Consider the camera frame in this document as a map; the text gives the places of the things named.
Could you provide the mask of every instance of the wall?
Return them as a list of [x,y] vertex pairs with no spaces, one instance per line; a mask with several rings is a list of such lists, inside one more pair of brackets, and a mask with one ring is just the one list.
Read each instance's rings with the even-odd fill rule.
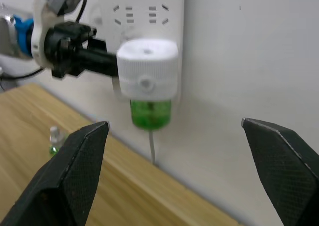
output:
[[[31,10],[32,0],[0,1]],[[89,0],[86,21],[95,7]],[[282,223],[259,182],[241,118],[292,128],[319,152],[318,7],[317,0],[186,0],[183,100],[171,126],[155,135],[157,161],[247,225]],[[36,68],[1,61],[10,73]],[[132,126],[109,79],[85,73],[58,81],[44,73],[31,81],[109,120],[117,136],[149,156],[147,134]]]

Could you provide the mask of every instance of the gray cable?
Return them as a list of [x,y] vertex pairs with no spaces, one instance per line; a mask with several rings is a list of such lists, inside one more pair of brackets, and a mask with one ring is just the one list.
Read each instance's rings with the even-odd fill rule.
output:
[[155,150],[154,150],[153,131],[149,131],[149,140],[150,140],[152,164],[155,164]]

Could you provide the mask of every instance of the white plastic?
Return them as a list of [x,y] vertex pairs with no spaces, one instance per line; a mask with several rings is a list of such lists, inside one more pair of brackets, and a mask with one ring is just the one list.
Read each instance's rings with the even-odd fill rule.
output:
[[[166,39],[177,44],[181,95],[184,0],[99,0],[107,49],[116,53],[132,39]],[[113,82],[116,92],[117,82]]]
[[58,23],[64,22],[64,17],[57,17],[47,7],[47,0],[34,0],[34,28],[31,40],[31,52],[34,60],[41,68],[53,68],[44,54],[44,41],[48,30]]
[[131,100],[165,101],[177,95],[178,47],[170,40],[137,39],[117,53],[122,94]]
[[65,142],[65,134],[59,130],[58,127],[54,126],[50,129],[50,143],[53,148],[60,150]]

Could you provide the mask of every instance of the robotic arm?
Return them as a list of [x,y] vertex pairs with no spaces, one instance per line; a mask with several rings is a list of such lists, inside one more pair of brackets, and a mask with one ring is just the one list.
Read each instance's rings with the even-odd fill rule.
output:
[[84,70],[117,77],[116,56],[107,52],[104,41],[94,38],[96,29],[64,21],[80,1],[35,0],[33,16],[0,5],[0,54],[34,59],[61,79],[65,75],[79,76]]

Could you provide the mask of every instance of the power cord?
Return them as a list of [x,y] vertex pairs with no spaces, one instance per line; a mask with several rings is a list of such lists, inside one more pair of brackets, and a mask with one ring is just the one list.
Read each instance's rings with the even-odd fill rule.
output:
[[[80,12],[78,14],[78,17],[76,18],[76,22],[79,22],[82,15],[83,15],[83,12],[85,10],[85,7],[86,7],[86,3],[88,2],[88,0],[83,0],[82,2],[82,7],[80,9]],[[4,90],[3,86],[2,86],[2,81],[3,80],[8,80],[8,81],[13,81],[13,80],[23,80],[23,79],[27,79],[27,78],[31,78],[39,73],[41,73],[44,69],[39,69],[39,70],[36,70],[35,72],[33,73],[30,73],[28,75],[22,75],[22,76],[0,76],[0,88],[2,90]]]

